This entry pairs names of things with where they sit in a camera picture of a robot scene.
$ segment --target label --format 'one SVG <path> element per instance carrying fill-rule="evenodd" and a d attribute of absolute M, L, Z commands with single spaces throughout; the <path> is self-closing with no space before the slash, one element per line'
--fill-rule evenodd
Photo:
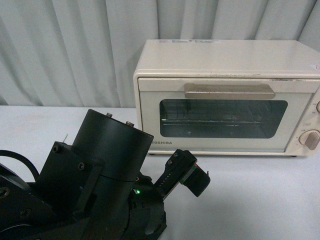
<path fill-rule="evenodd" d="M 172 144 L 171 141 L 153 141 L 152 144 Z"/>
<path fill-rule="evenodd" d="M 313 69 L 316 69 L 316 70 L 320 70 L 320 64 L 310 65 L 310 67 L 312 67 Z"/>
<path fill-rule="evenodd" d="M 213 39 L 159 39 L 156 41 L 157 43 L 161 44 L 178 44 L 178 43 L 200 43 L 200 44 L 217 44 L 220 43 L 220 40 L 213 40 Z"/>

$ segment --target oven door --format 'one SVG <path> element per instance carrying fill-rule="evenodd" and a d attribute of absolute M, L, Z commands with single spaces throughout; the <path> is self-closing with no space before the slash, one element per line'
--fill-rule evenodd
<path fill-rule="evenodd" d="M 155 153 L 283 153 L 317 86 L 270 79 L 140 79 L 143 131 L 154 135 Z"/>

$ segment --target sticker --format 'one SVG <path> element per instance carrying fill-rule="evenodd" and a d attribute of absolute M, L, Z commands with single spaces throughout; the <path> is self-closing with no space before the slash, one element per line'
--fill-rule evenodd
<path fill-rule="evenodd" d="M 157 43 L 171 43 L 171 44 L 176 44 L 176 43 L 200 43 L 200 44 L 216 44 L 220 43 L 220 40 L 213 40 L 213 39 L 159 39 L 156 41 Z"/>
<path fill-rule="evenodd" d="M 318 65 L 310 65 L 313 69 L 320 70 L 320 64 Z"/>

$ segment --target black cylinder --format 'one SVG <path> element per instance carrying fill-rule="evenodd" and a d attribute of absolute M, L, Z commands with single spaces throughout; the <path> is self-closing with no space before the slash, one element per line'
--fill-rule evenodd
<path fill-rule="evenodd" d="M 153 138 L 110 116 L 87 112 L 72 146 L 103 167 L 83 239 L 117 240 L 123 234 L 129 220 L 128 197 Z"/>
<path fill-rule="evenodd" d="M 135 181 L 153 136 L 90 109 L 73 142 L 83 155 L 103 164 L 101 175 Z"/>

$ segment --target table surface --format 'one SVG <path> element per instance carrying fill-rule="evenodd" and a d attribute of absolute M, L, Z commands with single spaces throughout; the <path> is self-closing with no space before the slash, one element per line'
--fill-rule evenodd
<path fill-rule="evenodd" d="M 0 106 L 0 149 L 27 157 L 40 172 L 55 141 L 71 145 L 89 108 Z M 137 123 L 134 108 L 93 108 Z M 147 155 L 155 182 L 169 155 Z M 312 156 L 196 156 L 211 183 L 200 197 L 178 185 L 165 199 L 160 240 L 319 240 L 320 152 Z M 0 163 L 26 182 L 22 163 Z"/>

